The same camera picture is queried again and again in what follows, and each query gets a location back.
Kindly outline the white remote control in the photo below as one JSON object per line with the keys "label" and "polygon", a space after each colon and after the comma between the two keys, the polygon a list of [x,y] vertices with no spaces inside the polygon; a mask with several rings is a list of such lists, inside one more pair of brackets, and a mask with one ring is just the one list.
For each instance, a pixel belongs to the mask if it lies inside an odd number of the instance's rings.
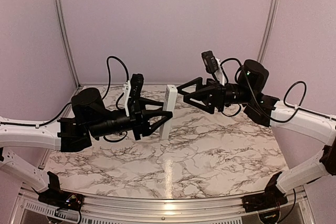
{"label": "white remote control", "polygon": [[[165,99],[163,104],[163,110],[168,112],[174,112],[177,98],[177,88],[173,84],[166,85]],[[167,140],[169,138],[171,130],[172,118],[165,122],[160,127],[160,139]]]}

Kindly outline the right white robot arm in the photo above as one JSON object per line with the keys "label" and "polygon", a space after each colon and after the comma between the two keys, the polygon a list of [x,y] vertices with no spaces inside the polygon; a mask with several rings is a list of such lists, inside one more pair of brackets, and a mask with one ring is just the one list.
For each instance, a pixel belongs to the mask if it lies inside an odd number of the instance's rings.
{"label": "right white robot arm", "polygon": [[270,179],[260,203],[271,207],[281,195],[323,176],[335,175],[335,116],[302,108],[301,104],[290,105],[285,100],[264,95],[262,90],[269,76],[259,62],[248,59],[239,64],[235,83],[221,83],[215,76],[223,70],[223,64],[210,57],[204,61],[206,70],[213,77],[203,83],[198,77],[178,86],[183,101],[207,113],[223,112],[232,104],[244,106],[244,113],[256,124],[283,128],[314,138],[324,144],[315,156]]}

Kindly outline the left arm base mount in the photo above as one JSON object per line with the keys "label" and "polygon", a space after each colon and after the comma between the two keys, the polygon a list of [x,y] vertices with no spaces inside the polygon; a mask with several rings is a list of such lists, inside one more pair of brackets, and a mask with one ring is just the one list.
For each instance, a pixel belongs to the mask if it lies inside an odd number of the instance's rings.
{"label": "left arm base mount", "polygon": [[58,176],[52,172],[47,172],[47,175],[49,178],[47,190],[37,193],[38,200],[60,209],[80,211],[84,196],[79,193],[61,190]]}

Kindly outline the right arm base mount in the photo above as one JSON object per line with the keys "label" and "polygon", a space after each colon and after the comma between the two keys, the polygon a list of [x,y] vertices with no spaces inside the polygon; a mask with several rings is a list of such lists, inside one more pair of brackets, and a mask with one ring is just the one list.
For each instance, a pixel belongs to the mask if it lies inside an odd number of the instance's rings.
{"label": "right arm base mount", "polygon": [[246,212],[260,211],[279,207],[288,202],[285,193],[277,188],[277,179],[282,172],[274,174],[262,193],[255,193],[242,197],[243,208]]}

